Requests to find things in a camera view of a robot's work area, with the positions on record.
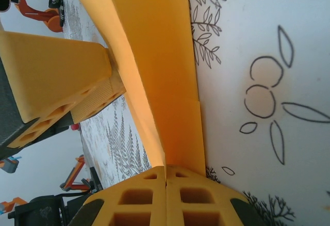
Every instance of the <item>yellow plastic block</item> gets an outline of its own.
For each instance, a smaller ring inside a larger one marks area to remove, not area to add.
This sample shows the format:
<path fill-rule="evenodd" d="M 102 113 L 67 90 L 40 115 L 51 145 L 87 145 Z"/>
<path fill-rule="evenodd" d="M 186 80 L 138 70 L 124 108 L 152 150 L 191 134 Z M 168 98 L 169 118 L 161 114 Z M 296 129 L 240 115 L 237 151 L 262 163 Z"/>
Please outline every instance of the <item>yellow plastic block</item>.
<path fill-rule="evenodd" d="M 199 99 L 188 0 L 80 1 L 113 52 L 152 166 L 169 161 L 205 175 L 200 109 L 192 106 Z M 187 111 L 175 117 L 169 111 L 180 113 L 183 102 L 168 105 L 169 99 L 189 101 L 194 119 Z M 160 122 L 167 112 L 185 125 Z M 189 148 L 187 142 L 177 145 L 197 131 Z M 173 141 L 167 134 L 181 136 Z M 189 158 L 178 154 L 182 152 Z"/>
<path fill-rule="evenodd" d="M 93 226 L 166 226 L 164 167 L 155 167 L 89 197 L 104 200 Z"/>
<path fill-rule="evenodd" d="M 180 167 L 167 167 L 168 226 L 243 226 L 230 200 L 248 202 L 222 184 Z"/>
<path fill-rule="evenodd" d="M 39 120 L 8 147 L 23 147 L 111 76 L 100 44 L 0 31 L 1 59 L 23 122 Z"/>
<path fill-rule="evenodd" d="M 94 91 L 71 110 L 73 122 L 77 124 L 97 114 L 125 91 L 118 71 L 112 69 L 111 78 L 104 80 Z"/>

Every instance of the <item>red small object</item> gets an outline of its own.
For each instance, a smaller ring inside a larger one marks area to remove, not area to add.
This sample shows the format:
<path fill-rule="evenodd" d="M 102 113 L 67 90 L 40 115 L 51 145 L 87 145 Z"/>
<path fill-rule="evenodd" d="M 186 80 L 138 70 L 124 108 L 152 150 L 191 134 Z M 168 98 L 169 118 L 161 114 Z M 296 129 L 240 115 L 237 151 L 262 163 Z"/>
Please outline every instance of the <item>red small object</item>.
<path fill-rule="evenodd" d="M 73 124 L 73 125 L 71 125 L 71 130 L 73 130 L 73 131 L 76 131 L 79 128 L 80 128 L 80 125 L 79 124 Z"/>

